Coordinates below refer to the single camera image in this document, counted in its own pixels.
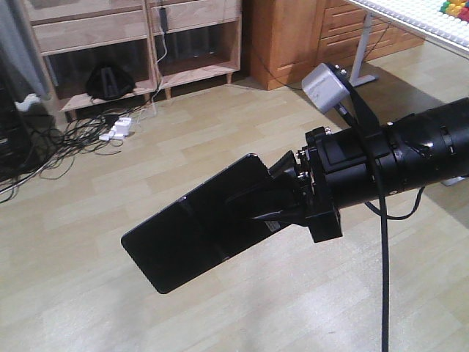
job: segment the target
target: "desk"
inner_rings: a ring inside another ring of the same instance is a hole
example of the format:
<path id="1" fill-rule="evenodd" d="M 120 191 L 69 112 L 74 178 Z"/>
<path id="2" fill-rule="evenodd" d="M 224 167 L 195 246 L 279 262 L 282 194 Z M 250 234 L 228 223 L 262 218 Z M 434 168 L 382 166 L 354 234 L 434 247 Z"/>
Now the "desk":
<path id="1" fill-rule="evenodd" d="M 361 40 L 350 74 L 350 81 L 354 86 L 376 79 L 371 75 L 358 77 L 374 15 L 387 19 L 414 34 L 423 36 L 426 40 L 443 46 L 460 56 L 469 58 L 469 23 L 441 13 L 439 11 L 443 4 L 441 0 L 347 1 L 367 11 Z"/>

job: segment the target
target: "black bag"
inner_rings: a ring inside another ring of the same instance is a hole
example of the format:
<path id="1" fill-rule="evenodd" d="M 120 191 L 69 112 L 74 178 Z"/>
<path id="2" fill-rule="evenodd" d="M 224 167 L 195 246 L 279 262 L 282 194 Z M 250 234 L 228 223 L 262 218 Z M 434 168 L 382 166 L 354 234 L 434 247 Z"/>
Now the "black bag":
<path id="1" fill-rule="evenodd" d="M 117 65 L 96 66 L 86 82 L 86 93 L 93 99 L 114 100 L 131 93 L 136 87 L 132 76 Z"/>

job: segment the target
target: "shelf compartment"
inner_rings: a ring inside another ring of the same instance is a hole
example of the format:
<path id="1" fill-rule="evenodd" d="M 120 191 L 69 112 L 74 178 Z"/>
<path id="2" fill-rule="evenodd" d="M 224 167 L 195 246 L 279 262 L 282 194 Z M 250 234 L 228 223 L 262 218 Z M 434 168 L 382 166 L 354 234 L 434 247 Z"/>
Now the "shelf compartment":
<path id="1" fill-rule="evenodd" d="M 158 64 L 162 88 L 230 74 L 240 69 L 240 21 L 167 34 L 168 53 Z M 157 56 L 164 53 L 155 37 Z"/>
<path id="2" fill-rule="evenodd" d="M 56 89 L 59 108 L 72 111 L 107 101 L 92 100 L 85 91 L 89 75 L 102 62 L 119 65 L 133 77 L 137 87 L 125 98 L 153 92 L 156 81 L 150 57 L 147 40 L 135 40 L 50 55 L 44 59 Z"/>

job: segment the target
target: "power adapter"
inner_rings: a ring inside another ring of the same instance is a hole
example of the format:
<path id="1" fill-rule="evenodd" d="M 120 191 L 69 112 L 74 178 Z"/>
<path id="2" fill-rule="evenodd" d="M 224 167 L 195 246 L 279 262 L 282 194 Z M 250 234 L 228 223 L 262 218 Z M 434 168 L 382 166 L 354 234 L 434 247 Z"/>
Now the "power adapter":
<path id="1" fill-rule="evenodd" d="M 160 24 L 161 24 L 163 33 L 167 33 L 169 29 L 169 25 L 168 25 L 168 16 L 166 15 L 165 7 L 160 7 Z"/>

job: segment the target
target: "wooden shelf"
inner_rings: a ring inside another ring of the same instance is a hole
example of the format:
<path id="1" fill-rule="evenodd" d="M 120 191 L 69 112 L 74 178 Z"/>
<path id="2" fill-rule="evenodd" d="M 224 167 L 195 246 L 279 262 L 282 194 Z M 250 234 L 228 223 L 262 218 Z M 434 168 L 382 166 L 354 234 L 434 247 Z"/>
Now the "wooden shelf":
<path id="1" fill-rule="evenodd" d="M 132 93 L 126 94 L 120 99 L 131 98 L 137 95 L 149 94 L 151 92 L 154 92 L 156 89 L 155 85 L 151 81 L 136 82 L 136 86 L 137 87 L 133 90 Z M 101 99 L 92 100 L 89 95 L 84 93 L 84 94 L 74 95 L 71 98 L 61 99 L 60 103 L 62 106 L 61 111 L 73 111 L 77 109 L 86 108 L 88 106 L 109 103 L 109 101 L 112 101 L 112 100 L 101 100 Z"/>
<path id="2" fill-rule="evenodd" d="M 161 65 L 160 69 L 163 73 L 162 88 L 226 75 L 239 70 L 236 62 L 226 61 L 216 56 L 186 59 L 172 64 Z"/>
<path id="3" fill-rule="evenodd" d="M 149 95 L 158 82 L 169 98 L 171 87 L 220 75 L 230 82 L 232 73 L 240 69 L 241 0 L 23 3 L 61 111 L 75 114 L 76 109 L 107 102 L 92 101 L 85 93 L 90 73 L 102 62 L 120 66 L 136 81 L 134 92 L 122 98 Z M 157 48 L 160 40 L 155 42 L 161 36 L 158 8 L 162 4 L 170 27 L 167 37 L 210 30 L 217 40 L 211 38 L 203 50 L 193 50 L 191 44 L 179 47 L 157 63 L 158 53 L 162 54 Z"/>

